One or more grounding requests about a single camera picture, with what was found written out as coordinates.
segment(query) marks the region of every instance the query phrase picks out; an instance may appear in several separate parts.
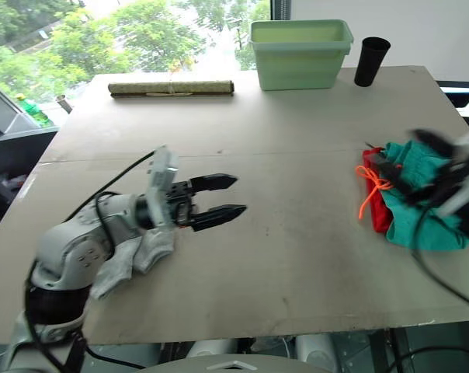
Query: orange string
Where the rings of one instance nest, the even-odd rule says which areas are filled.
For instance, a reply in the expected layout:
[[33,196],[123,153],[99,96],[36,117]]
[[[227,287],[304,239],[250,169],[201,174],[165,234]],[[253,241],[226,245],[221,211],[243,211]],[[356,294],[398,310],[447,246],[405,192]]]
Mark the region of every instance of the orange string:
[[378,190],[389,190],[393,188],[393,185],[386,179],[381,179],[377,173],[375,173],[372,169],[364,166],[357,166],[356,167],[356,174],[360,177],[363,177],[364,179],[369,179],[374,183],[374,188],[371,190],[371,193],[369,193],[369,196],[366,197],[364,202],[360,205],[359,209],[359,220],[363,218],[364,216],[364,210],[366,209],[367,204],[373,197],[373,195],[378,191]]

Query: black cup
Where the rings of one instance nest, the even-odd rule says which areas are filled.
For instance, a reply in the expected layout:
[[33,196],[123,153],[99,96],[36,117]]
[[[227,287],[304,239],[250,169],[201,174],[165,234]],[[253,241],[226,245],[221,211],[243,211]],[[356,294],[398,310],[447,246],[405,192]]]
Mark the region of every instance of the black cup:
[[359,66],[357,67],[354,82],[361,87],[369,87],[373,84],[374,77],[380,68],[384,55],[390,49],[391,44],[380,37],[367,37],[362,40]]

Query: cable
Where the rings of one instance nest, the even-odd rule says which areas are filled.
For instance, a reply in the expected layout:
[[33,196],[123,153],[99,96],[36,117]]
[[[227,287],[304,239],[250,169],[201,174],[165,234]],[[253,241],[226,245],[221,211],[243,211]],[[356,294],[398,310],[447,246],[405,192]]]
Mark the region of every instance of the cable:
[[428,216],[429,211],[431,210],[433,206],[431,204],[426,205],[421,213],[421,216],[419,217],[417,223],[415,224],[414,228],[414,235],[412,237],[412,251],[411,255],[414,261],[419,265],[419,268],[433,281],[435,281],[439,286],[447,290],[449,293],[452,295],[456,296],[459,298],[461,301],[467,303],[469,305],[469,297],[462,294],[460,291],[458,291],[456,288],[452,287],[452,285],[448,284],[443,280],[441,277],[439,277],[437,274],[435,274],[426,264],[424,258],[422,257],[422,251],[419,249],[419,232],[421,230],[422,224],[426,220],[426,217]]
[[422,347],[418,348],[417,350],[412,350],[408,352],[407,354],[403,354],[398,357],[398,359],[392,363],[388,369],[385,371],[385,373],[390,373],[393,371],[394,368],[397,368],[403,360],[407,359],[408,357],[413,357],[415,354],[423,354],[425,352],[434,352],[434,351],[443,351],[443,350],[448,350],[448,351],[461,351],[465,352],[466,354],[469,354],[469,349],[463,348],[463,347],[458,347],[458,346],[429,346],[429,347]]
[[78,206],[78,208],[76,208],[64,221],[71,220],[84,206],[86,206],[89,202],[92,201],[93,198],[95,198],[96,194],[98,194],[100,192],[103,192],[105,189],[107,189],[112,184],[114,184],[118,179],[120,179],[121,177],[126,175],[129,171],[131,171],[134,167],[138,166],[143,161],[145,161],[145,160],[149,159],[150,157],[152,157],[153,154],[155,154],[155,150],[153,150],[153,151],[149,152],[148,154],[144,155],[143,157],[138,159],[136,162],[131,163],[127,168],[125,168],[122,172],[120,172],[116,177],[114,177],[107,184],[105,184],[100,189],[98,189],[94,194],[92,194],[91,196],[86,198],[86,200],[82,204],[80,204]]
[[100,198],[103,196],[116,196],[119,195],[118,193],[115,192],[99,192],[95,196],[95,210],[96,210],[96,216],[98,217],[98,220],[100,221],[100,224],[102,225],[103,232],[105,233],[107,239],[109,240],[110,244],[110,255],[107,258],[110,259],[113,257],[113,254],[116,252],[116,241],[113,239],[112,232],[110,231],[110,228],[108,224],[106,223],[105,219],[103,218],[102,211],[100,210]]
[[287,340],[284,339],[284,336],[282,336],[281,339],[283,340],[284,348],[285,348],[285,350],[287,351],[287,357],[288,357],[289,359],[291,359],[291,356],[290,356],[290,349],[288,348],[288,342],[287,342]]
[[93,351],[91,348],[89,348],[89,346],[86,346],[86,352],[88,353],[89,356],[94,357],[95,359],[98,359],[98,360],[101,360],[101,361],[106,361],[107,363],[124,365],[125,367],[130,367],[130,368],[135,368],[135,369],[145,369],[146,368],[143,365],[130,363],[129,361],[118,360],[118,359],[113,359],[111,357],[98,355],[95,351]]
[[40,339],[36,328],[34,327],[33,320],[31,319],[30,313],[30,292],[33,284],[31,283],[31,277],[36,267],[37,261],[33,261],[31,265],[28,277],[26,279],[26,286],[24,290],[24,317],[26,319],[27,329],[30,332],[31,339],[33,340],[34,346],[36,349],[60,372],[60,373],[72,373],[70,369],[64,366],[43,344],[43,341]]

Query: teal towel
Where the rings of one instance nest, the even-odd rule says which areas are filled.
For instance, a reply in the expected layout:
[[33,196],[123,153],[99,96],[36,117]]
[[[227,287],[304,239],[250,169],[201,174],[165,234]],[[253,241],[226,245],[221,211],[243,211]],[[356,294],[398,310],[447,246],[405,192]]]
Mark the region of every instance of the teal towel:
[[[436,170],[448,162],[448,159],[416,141],[405,145],[390,142],[383,153],[388,161],[402,165],[401,177],[414,189],[429,184],[435,177]],[[396,189],[382,190],[381,194],[393,214],[393,222],[386,234],[387,240],[411,247],[415,223],[421,211],[405,204]],[[469,245],[469,238],[457,230],[459,222],[460,219],[455,215],[439,218],[436,209],[432,209],[419,231],[419,248],[440,251],[465,248]]]

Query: green plastic bin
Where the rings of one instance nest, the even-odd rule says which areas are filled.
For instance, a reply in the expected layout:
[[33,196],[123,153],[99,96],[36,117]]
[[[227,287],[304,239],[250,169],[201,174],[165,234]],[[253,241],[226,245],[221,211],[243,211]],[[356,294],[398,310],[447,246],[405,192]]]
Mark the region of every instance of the green plastic bin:
[[331,88],[350,52],[345,21],[257,21],[251,26],[260,88]]

